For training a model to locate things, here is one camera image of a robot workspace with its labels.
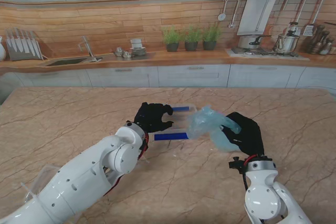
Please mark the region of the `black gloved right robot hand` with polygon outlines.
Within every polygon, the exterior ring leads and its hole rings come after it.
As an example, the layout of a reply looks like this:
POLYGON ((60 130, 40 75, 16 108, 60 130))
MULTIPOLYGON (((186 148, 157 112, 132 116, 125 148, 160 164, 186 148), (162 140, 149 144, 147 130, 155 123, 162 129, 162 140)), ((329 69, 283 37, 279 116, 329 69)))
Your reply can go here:
POLYGON ((264 155, 264 145, 259 125, 254 120, 238 112, 232 112, 227 117, 241 127, 241 131, 238 134, 235 134, 228 127, 223 127, 222 132, 226 135, 228 140, 232 144, 237 145, 238 148, 248 156, 264 155))

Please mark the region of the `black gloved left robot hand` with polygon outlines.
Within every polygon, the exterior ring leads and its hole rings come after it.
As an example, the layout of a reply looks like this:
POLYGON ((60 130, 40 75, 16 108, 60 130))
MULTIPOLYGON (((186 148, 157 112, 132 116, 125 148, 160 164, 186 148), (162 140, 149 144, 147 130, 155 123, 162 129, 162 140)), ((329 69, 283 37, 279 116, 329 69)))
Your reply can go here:
POLYGON ((143 102, 133 122, 147 133, 164 131, 173 125, 172 121, 162 121, 162 116, 165 113, 173 115, 173 109, 170 105, 143 102))

